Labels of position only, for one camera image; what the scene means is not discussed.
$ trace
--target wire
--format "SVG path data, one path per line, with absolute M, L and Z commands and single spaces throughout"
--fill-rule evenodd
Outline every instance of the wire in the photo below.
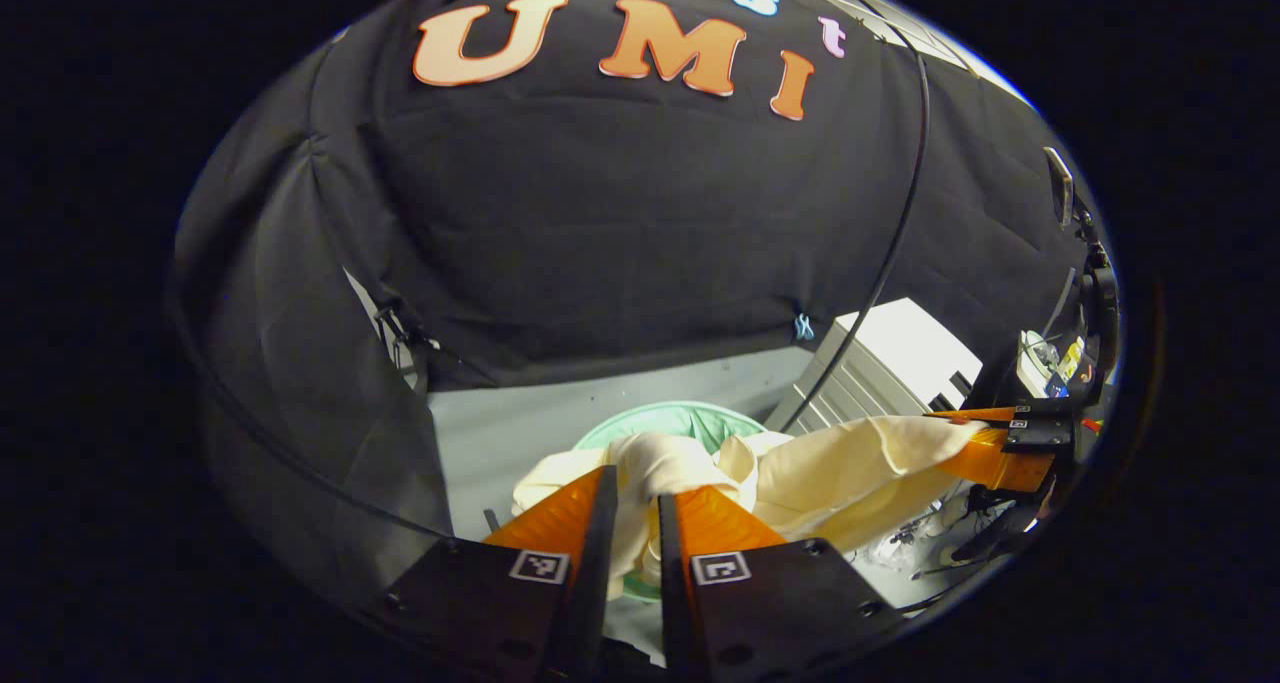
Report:
M 287 443 L 280 441 L 279 437 L 275 437 L 275 434 L 271 434 L 268 428 L 262 427 L 251 411 L 248 411 L 248 408 L 246 408 L 246 405 L 237 399 L 236 393 L 233 393 L 227 386 L 227 382 L 223 382 L 223 379 L 218 376 L 216 370 L 214 370 L 210 361 L 205 358 L 205 354 L 202 354 L 200 347 L 196 344 L 196 336 L 191 331 L 191 322 L 187 318 L 187 311 L 182 308 L 182 301 L 178 295 L 178 278 L 173 276 L 173 274 L 169 276 L 169 285 L 165 290 L 165 306 L 169 308 L 169 315 L 174 324 L 174 329 L 178 331 L 178 338 L 182 342 L 183 350 L 186 350 L 187 358 L 191 359 L 191 363 L 196 367 L 196 373 L 204 379 L 206 384 L 209 384 L 214 391 L 214 396 L 223 404 L 227 413 L 236 420 L 236 422 L 250 434 L 250 437 L 259 443 L 262 450 L 268 451 L 271 458 L 279 460 L 279 463 L 285 468 L 292 469 L 293 473 L 300 475 L 300 477 L 305 481 L 315 483 L 315 486 L 320 487 L 323 491 L 329 492 L 329 495 L 346 501 L 348 505 L 357 506 L 357 509 L 374 515 L 374 518 L 381 519 L 387 523 L 398 524 L 399 527 L 413 531 L 415 533 L 436 536 L 440 538 L 453 537 L 449 533 L 429 528 L 425 524 L 417 524 L 412 521 L 401 518 L 401 515 L 384 509 L 384 506 L 365 501 L 352 492 L 348 492 L 339 483 L 334 483 L 326 478 L 324 473 L 319 472 L 319 469 L 315 469 L 314 466 L 302 458 L 302 455 L 298 455 L 298 451 L 292 450 Z
M 870 12 L 877 17 L 879 15 L 879 13 L 865 0 L 858 1 L 870 9 Z M 872 306 L 874 306 L 879 299 L 881 292 L 884 289 L 884 283 L 888 281 L 890 270 L 893 267 L 893 260 L 897 258 L 899 249 L 902 244 L 902 237 L 906 232 L 906 223 L 911 216 L 911 208 L 915 203 L 915 191 L 920 182 L 920 168 L 924 164 L 924 152 L 929 141 L 929 77 L 924 69 L 924 58 L 920 55 L 920 51 L 915 50 L 911 41 L 908 40 L 906 36 L 904 36 L 896 27 L 891 29 L 906 45 L 906 49 L 911 51 L 911 55 L 915 58 L 915 65 L 920 72 L 920 139 L 915 148 L 915 165 L 911 169 L 911 183 L 906 188 L 906 200 L 902 203 L 902 212 L 897 219 L 897 229 L 893 232 L 893 238 L 888 244 L 888 251 L 884 255 L 881 269 L 876 274 L 876 281 L 872 285 L 872 290 L 867 295 L 865 303 L 858 311 L 858 318 L 855 318 L 852 326 L 849 327 L 849 333 L 845 333 L 845 340 L 840 343 L 840 349 L 835 352 L 835 356 L 831 356 L 827 368 L 823 370 L 822 376 L 819 376 L 818 381 L 813 384 L 813 388 L 809 388 L 809 391 L 805 393 L 804 400 L 800 400 L 800 405 L 797 405 L 795 413 L 787 418 L 786 425 L 782 425 L 781 431 L 786 431 L 786 428 L 790 428 L 791 425 L 795 425 L 796 418 L 800 418 L 800 414 L 809 408 L 810 402 L 813 402 L 813 396 L 822 390 L 828 379 L 831 379 L 832 373 L 835 373 L 836 368 L 840 367 L 846 352 L 849 352 L 849 347 L 854 342 L 854 336 L 858 335 L 858 329 L 863 327 L 863 320 L 867 318 Z

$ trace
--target white towel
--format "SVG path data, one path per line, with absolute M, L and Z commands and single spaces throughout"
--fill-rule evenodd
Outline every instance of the white towel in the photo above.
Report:
M 657 568 L 657 560 L 646 559 L 657 553 L 648 546 L 657 533 L 649 509 L 659 492 L 717 486 L 788 541 L 822 536 L 851 551 L 954 486 L 956 478 L 934 466 L 956 455 L 986 426 L 925 417 L 863 418 L 800 437 L 727 437 L 713 457 L 694 437 L 639 434 L 613 441 L 608 450 L 562 451 L 539 460 L 516 483 L 512 514 L 596 466 L 618 466 L 612 600 L 622 593 L 623 576 Z

